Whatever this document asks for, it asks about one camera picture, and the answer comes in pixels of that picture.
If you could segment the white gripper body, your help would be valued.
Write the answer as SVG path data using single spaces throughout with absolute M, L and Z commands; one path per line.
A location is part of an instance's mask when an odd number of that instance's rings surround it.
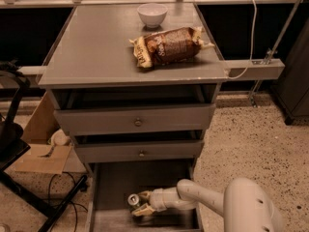
M 171 188 L 157 188 L 152 191 L 149 204 L 156 212 L 166 211 L 170 209 L 170 197 L 173 194 Z

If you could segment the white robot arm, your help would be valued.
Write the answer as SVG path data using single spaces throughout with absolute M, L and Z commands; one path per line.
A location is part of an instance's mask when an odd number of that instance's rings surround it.
M 127 203 L 135 217 L 168 209 L 192 210 L 202 204 L 224 219 L 224 232 L 283 232 L 284 222 L 265 191 L 247 178 L 231 181 L 223 193 L 181 179 L 173 188 L 131 194 Z

